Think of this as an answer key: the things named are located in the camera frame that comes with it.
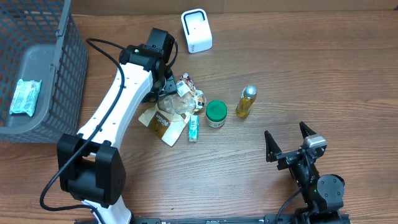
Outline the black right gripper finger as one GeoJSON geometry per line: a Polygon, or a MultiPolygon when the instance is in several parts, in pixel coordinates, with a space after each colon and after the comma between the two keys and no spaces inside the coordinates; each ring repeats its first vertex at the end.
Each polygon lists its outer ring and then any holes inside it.
{"type": "Polygon", "coordinates": [[[266,161],[277,161],[277,157],[282,154],[280,147],[277,145],[269,131],[264,132],[264,137],[266,141],[266,161]]]}
{"type": "Polygon", "coordinates": [[[316,135],[316,132],[309,128],[303,121],[299,123],[300,131],[302,133],[302,137],[305,139],[306,137],[316,135]]]}

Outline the brown Panfree bread bag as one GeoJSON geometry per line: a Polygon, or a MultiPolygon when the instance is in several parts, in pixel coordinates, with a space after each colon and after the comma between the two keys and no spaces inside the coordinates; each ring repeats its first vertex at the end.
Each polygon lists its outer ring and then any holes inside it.
{"type": "Polygon", "coordinates": [[[159,139],[173,146],[190,117],[203,109],[206,98],[188,73],[177,80],[177,92],[166,96],[140,115],[139,121],[159,139]]]}

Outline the small Kleenex tissue pack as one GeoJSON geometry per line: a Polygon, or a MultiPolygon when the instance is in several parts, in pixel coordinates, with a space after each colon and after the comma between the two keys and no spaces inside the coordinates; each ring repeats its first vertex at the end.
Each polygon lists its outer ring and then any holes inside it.
{"type": "Polygon", "coordinates": [[[190,142],[198,141],[199,118],[197,115],[191,115],[189,120],[188,140],[190,142]]]}

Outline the green lid Knorr jar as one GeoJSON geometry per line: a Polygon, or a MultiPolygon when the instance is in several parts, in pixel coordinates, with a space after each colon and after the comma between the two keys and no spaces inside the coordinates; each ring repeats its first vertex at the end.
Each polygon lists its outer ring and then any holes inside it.
{"type": "Polygon", "coordinates": [[[206,123],[212,128],[220,128],[224,125],[228,108],[223,101],[213,100],[206,107],[206,123]]]}

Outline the teal wet wipes pack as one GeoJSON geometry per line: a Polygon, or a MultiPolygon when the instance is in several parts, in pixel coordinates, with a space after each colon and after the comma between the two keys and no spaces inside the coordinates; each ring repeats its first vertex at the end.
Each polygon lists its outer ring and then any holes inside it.
{"type": "Polygon", "coordinates": [[[12,97],[9,114],[25,113],[32,117],[39,97],[42,81],[19,79],[12,97]]]}

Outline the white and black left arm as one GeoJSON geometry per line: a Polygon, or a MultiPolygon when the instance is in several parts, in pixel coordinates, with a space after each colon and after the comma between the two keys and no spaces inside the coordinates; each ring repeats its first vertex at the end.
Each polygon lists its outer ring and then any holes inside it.
{"type": "Polygon", "coordinates": [[[64,210],[88,208],[94,223],[133,223],[132,212],[121,196],[126,170],[119,148],[129,123],[141,103],[156,102],[176,93],[171,71],[177,54],[175,38],[165,30],[153,28],[146,43],[128,45],[113,59],[117,73],[100,106],[76,135],[63,134],[57,143],[58,172],[40,195],[56,181],[80,204],[64,210]]]}

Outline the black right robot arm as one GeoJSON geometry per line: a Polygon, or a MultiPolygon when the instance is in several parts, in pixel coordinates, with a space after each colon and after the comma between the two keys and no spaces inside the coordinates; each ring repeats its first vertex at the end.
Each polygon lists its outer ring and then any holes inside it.
{"type": "Polygon", "coordinates": [[[316,160],[326,151],[326,139],[303,121],[299,126],[303,144],[296,151],[286,153],[270,132],[264,132],[266,161],[276,162],[279,170],[288,169],[298,186],[298,191],[284,202],[276,215],[266,215],[264,219],[270,223],[350,223],[349,216],[340,213],[344,205],[344,179],[336,174],[320,175],[315,166],[316,160]],[[299,194],[305,207],[283,215],[285,207],[299,194]]]}

